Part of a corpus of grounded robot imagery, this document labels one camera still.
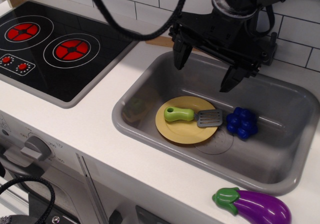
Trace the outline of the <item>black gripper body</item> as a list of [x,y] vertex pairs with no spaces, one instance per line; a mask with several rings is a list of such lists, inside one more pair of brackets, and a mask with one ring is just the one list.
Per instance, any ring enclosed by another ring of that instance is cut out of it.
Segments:
[[229,66],[247,70],[245,77],[255,76],[262,64],[263,52],[247,30],[247,24],[256,12],[250,14],[223,13],[214,9],[210,14],[177,12],[169,35],[174,42],[177,35],[184,41]]

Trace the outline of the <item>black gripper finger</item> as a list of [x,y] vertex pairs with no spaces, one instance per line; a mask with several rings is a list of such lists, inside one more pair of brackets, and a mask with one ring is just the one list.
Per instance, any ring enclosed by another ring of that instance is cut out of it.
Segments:
[[192,45],[184,41],[180,35],[176,36],[173,45],[173,57],[174,65],[178,70],[181,70],[184,67],[192,49]]
[[222,80],[220,92],[229,92],[238,85],[246,75],[247,70],[240,67],[230,66]]

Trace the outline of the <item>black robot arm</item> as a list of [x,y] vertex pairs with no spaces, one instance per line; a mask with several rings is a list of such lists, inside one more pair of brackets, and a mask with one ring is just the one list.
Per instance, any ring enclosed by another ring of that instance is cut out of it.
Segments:
[[261,65],[272,63],[277,35],[271,30],[258,32],[257,21],[260,11],[266,10],[273,28],[272,7],[285,0],[211,0],[209,14],[183,12],[185,1],[178,1],[169,31],[177,69],[184,67],[192,49],[198,49],[229,65],[220,86],[221,92],[228,92],[244,78],[256,76]]

